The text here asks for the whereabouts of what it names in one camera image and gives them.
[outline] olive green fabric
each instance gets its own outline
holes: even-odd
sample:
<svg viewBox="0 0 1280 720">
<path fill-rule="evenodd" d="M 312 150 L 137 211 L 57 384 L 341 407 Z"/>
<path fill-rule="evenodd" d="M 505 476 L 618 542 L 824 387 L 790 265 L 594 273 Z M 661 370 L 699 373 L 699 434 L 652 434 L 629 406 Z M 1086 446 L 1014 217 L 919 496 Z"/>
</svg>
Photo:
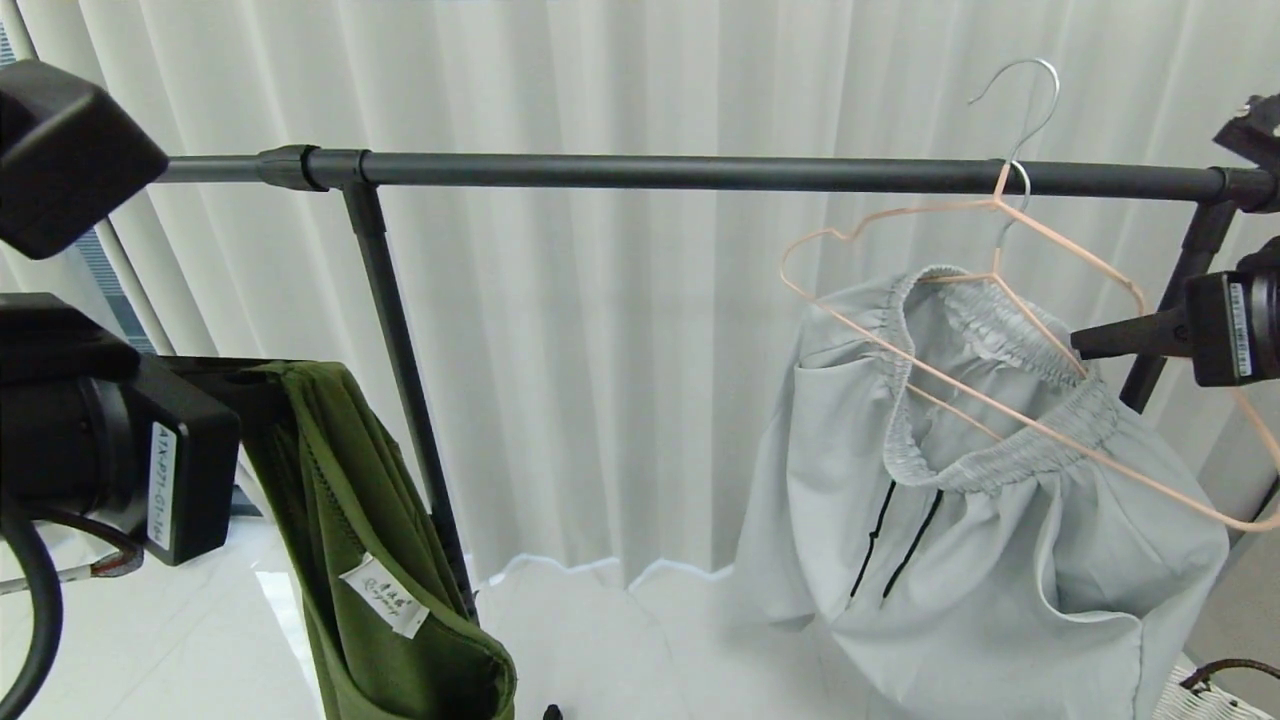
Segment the olive green fabric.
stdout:
<svg viewBox="0 0 1280 720">
<path fill-rule="evenodd" d="M 293 418 L 246 433 L 302 587 L 329 720 L 515 717 L 506 650 L 466 620 L 440 541 L 396 442 L 335 363 L 256 368 L 283 386 Z M 343 579 L 365 553 L 430 610 L 396 634 Z"/>
</svg>

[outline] clothes rack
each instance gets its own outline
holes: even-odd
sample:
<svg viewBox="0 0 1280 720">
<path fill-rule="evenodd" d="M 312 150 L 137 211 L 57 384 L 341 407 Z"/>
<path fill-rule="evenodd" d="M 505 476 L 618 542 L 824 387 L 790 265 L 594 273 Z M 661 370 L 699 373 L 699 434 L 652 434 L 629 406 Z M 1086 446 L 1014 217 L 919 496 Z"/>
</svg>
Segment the clothes rack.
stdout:
<svg viewBox="0 0 1280 720">
<path fill-rule="evenodd" d="M 378 186 L 593 187 L 809 192 L 989 193 L 1001 160 L 479 155 L 372 152 L 288 145 L 257 155 L 170 159 L 163 183 L 262 182 L 298 191 L 342 191 L 390 355 L 431 518 L 475 619 L 471 584 L 431 429 L 425 388 L 401 299 Z M 1206 273 L 1238 211 L 1280 209 L 1280 178 L 1261 169 L 1023 163 L 1033 195 L 1196 202 L 1160 309 L 1176 304 L 1188 277 Z M 1009 179 L 1009 195 L 1023 192 Z M 1120 398 L 1142 411 L 1162 357 L 1137 357 Z"/>
</svg>

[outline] brown basket handle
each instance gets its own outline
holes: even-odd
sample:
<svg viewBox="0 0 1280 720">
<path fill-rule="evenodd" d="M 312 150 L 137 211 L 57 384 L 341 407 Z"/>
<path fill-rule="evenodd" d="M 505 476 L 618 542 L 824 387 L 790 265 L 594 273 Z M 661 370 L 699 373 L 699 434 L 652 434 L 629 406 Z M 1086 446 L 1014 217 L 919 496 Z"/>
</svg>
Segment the brown basket handle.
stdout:
<svg viewBox="0 0 1280 720">
<path fill-rule="evenodd" d="M 1194 673 L 1187 676 L 1185 680 L 1178 683 L 1184 689 L 1194 689 L 1196 685 L 1208 680 L 1210 675 L 1219 673 L 1221 670 L 1229 670 L 1231 667 L 1248 667 L 1251 670 L 1258 670 L 1260 673 L 1266 673 L 1272 678 L 1280 680 L 1280 669 L 1272 667 L 1266 662 L 1258 662 L 1257 660 L 1248 660 L 1244 657 L 1235 657 L 1228 660 L 1217 660 L 1207 665 L 1199 666 Z"/>
</svg>

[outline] clothing label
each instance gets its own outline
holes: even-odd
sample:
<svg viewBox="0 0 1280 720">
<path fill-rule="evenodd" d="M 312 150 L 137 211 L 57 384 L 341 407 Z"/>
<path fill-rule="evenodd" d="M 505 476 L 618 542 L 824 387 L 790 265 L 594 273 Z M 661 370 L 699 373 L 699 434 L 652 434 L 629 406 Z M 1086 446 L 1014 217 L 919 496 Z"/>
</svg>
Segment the clothing label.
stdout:
<svg viewBox="0 0 1280 720">
<path fill-rule="evenodd" d="M 160 423 L 151 423 L 147 537 L 165 550 L 173 544 L 173 478 L 177 470 L 178 433 Z"/>
<path fill-rule="evenodd" d="M 430 610 L 413 600 L 385 565 L 367 552 L 360 565 L 339 577 L 365 598 L 365 602 L 392 626 L 392 632 L 397 635 L 412 639 L 431 615 Z"/>
<path fill-rule="evenodd" d="M 1244 286 L 1230 283 L 1231 295 L 1231 340 L 1235 345 L 1235 372 L 1242 378 L 1253 374 L 1253 357 L 1249 356 L 1249 316 L 1244 310 Z"/>
</svg>

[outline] wicker basket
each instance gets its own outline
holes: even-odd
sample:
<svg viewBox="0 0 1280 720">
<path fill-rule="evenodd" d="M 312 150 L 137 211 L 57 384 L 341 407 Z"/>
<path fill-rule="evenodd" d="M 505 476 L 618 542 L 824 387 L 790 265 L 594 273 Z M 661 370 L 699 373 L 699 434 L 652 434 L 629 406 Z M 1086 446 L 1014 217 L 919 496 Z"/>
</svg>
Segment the wicker basket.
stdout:
<svg viewBox="0 0 1280 720">
<path fill-rule="evenodd" d="M 1219 660 L 1198 670 L 1174 667 L 1153 720 L 1275 720 L 1210 682 L 1211 675 L 1229 667 L 1248 667 L 1280 680 L 1280 670 L 1254 660 Z"/>
</svg>

